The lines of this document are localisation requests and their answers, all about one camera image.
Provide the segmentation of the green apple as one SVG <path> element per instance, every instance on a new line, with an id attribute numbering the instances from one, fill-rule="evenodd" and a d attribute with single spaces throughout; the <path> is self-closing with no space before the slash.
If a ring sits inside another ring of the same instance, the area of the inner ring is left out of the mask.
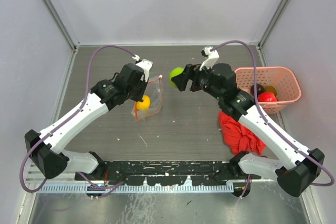
<path id="1" fill-rule="evenodd" d="M 184 71 L 184 68 L 182 67 L 176 67 L 174 68 L 170 74 L 169 74 L 169 80 L 170 80 L 170 84 L 173 86 L 173 87 L 177 87 L 176 84 L 173 82 L 172 78 L 180 75 L 182 72 Z"/>

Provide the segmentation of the red apple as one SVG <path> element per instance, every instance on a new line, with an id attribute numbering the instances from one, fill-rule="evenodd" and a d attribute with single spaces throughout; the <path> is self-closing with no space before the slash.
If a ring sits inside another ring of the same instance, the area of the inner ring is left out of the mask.
<path id="1" fill-rule="evenodd" d="M 259 102 L 277 102 L 278 99 L 272 92 L 263 92 L 258 95 Z"/>

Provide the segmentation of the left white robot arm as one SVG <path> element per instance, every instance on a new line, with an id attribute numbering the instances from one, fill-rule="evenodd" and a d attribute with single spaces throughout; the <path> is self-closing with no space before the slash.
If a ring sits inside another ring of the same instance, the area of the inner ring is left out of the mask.
<path id="1" fill-rule="evenodd" d="M 62 172 L 86 173 L 93 180 L 104 176 L 103 161 L 95 153 L 70 152 L 65 147 L 86 126 L 117 105 L 128 99 L 141 101 L 152 66 L 153 63 L 145 59 L 124 65 L 113 80 L 97 82 L 75 108 L 53 125 L 25 134 L 29 158 L 46 179 L 53 179 Z"/>

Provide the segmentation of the orange brown fruit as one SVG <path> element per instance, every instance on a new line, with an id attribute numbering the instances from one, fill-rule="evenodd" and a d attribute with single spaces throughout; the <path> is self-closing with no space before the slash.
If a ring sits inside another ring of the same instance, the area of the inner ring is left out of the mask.
<path id="1" fill-rule="evenodd" d="M 277 90 L 273 86 L 265 86 L 265 92 L 271 92 L 274 96 L 277 96 Z"/>

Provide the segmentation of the dark maroon fruit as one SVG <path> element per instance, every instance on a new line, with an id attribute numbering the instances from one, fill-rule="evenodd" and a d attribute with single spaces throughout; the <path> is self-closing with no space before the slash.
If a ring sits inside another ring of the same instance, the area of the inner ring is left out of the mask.
<path id="1" fill-rule="evenodd" d="M 259 96 L 260 94 L 264 93 L 265 92 L 265 87 L 261 84 L 256 84 L 256 85 L 252 85 L 250 87 L 250 93 L 251 95 L 255 95 L 255 90 L 256 90 L 256 96 Z"/>

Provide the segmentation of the yellow pear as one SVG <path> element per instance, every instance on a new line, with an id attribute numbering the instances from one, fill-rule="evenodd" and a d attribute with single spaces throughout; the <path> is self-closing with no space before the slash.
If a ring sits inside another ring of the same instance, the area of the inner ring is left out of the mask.
<path id="1" fill-rule="evenodd" d="M 148 95 L 144 95 L 142 101 L 136 102 L 136 109 L 140 111 L 146 111 L 151 106 L 151 99 Z"/>

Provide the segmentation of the left aluminium frame post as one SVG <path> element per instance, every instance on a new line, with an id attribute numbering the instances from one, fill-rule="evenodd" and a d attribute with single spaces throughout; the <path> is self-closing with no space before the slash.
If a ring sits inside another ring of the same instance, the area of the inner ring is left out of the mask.
<path id="1" fill-rule="evenodd" d="M 65 11 L 59 0 L 42 0 L 43 4 L 46 6 L 49 11 L 52 19 L 54 20 L 56 26 L 59 28 L 61 34 L 65 38 L 67 44 L 70 48 L 76 51 L 80 42 L 77 38 L 76 33 L 74 32 L 72 25 L 67 18 Z"/>

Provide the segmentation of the pink plastic basket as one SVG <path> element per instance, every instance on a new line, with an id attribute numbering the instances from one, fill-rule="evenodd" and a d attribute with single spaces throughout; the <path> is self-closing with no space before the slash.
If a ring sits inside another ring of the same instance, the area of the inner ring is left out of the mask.
<path id="1" fill-rule="evenodd" d="M 242 67 L 235 70 L 236 82 L 239 88 L 253 94 L 254 69 Z M 257 84 L 263 87 L 273 87 L 276 90 L 275 102 L 260 102 L 267 114 L 276 114 L 290 104 L 294 104 L 302 96 L 302 91 L 294 73 L 286 67 L 258 67 Z"/>

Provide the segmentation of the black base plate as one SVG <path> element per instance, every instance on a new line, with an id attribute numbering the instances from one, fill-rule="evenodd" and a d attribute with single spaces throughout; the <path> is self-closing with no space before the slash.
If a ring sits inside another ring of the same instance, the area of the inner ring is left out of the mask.
<path id="1" fill-rule="evenodd" d="M 192 186 L 217 186 L 248 177 L 232 173 L 230 163 L 224 161 L 113 161 L 98 170 L 85 176 L 91 181 L 104 180 L 109 185 L 124 182 L 129 186 L 181 186 L 188 178 Z"/>

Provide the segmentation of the red cloth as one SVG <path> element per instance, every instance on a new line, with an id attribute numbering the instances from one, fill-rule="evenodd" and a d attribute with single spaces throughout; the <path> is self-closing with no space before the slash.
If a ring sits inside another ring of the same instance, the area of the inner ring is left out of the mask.
<path id="1" fill-rule="evenodd" d="M 218 113 L 218 122 L 222 130 L 224 143 L 234 155 L 242 151 L 254 152 L 258 155 L 263 154 L 266 144 L 251 130 L 222 111 Z"/>

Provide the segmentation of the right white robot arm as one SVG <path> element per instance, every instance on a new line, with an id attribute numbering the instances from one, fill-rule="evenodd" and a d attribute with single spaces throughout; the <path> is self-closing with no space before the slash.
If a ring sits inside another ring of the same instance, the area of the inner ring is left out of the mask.
<path id="1" fill-rule="evenodd" d="M 187 64 L 173 69 L 170 81 L 179 91 L 185 91 L 191 81 L 192 92 L 203 90 L 216 98 L 224 114 L 252 131 L 277 157 L 269 159 L 241 151 L 229 161 L 233 177 L 253 174 L 272 179 L 287 194 L 299 197 L 320 175 L 324 153 L 300 144 L 268 117 L 254 97 L 237 86 L 230 65 L 217 63 L 206 69 L 200 64 Z"/>

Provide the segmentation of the clear zip top bag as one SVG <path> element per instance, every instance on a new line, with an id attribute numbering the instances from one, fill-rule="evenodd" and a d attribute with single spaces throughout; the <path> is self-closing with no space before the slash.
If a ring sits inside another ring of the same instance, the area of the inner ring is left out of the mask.
<path id="1" fill-rule="evenodd" d="M 148 81 L 147 88 L 144 95 L 148 95 L 151 99 L 151 106 L 146 111 L 140 111 L 136 109 L 136 102 L 134 103 L 131 111 L 132 116 L 138 123 L 146 118 L 157 114 L 163 104 L 163 82 L 162 75 L 151 77 Z"/>

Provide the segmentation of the right aluminium frame post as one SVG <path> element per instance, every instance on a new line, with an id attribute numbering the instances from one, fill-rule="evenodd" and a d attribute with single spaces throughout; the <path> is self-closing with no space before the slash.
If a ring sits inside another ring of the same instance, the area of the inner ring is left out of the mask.
<path id="1" fill-rule="evenodd" d="M 261 39 L 258 43 L 258 48 L 262 50 L 271 35 L 273 29 L 275 28 L 277 22 L 279 21 L 280 17 L 282 16 L 283 12 L 285 11 L 287 5 L 289 4 L 290 0 L 280 0 L 275 12 L 273 13 Z"/>

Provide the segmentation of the aluminium frame post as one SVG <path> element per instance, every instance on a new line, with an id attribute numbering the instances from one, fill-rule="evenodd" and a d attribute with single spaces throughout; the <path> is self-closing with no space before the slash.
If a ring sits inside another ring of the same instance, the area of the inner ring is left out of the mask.
<path id="1" fill-rule="evenodd" d="M 290 0 L 280 0 L 275 12 L 273 13 L 261 39 L 258 43 L 258 48 L 262 50 L 271 35 L 273 29 L 275 28 L 277 22 L 279 21 L 280 17 L 282 16 L 283 12 L 285 11 L 287 5 L 289 4 Z"/>
<path id="2" fill-rule="evenodd" d="M 72 25 L 67 18 L 65 11 L 59 0 L 42 0 L 43 4 L 46 6 L 49 11 L 52 19 L 54 20 L 56 26 L 59 28 L 61 34 L 65 38 L 67 44 L 70 48 L 76 51 L 80 42 L 77 38 L 76 33 L 74 32 Z"/>

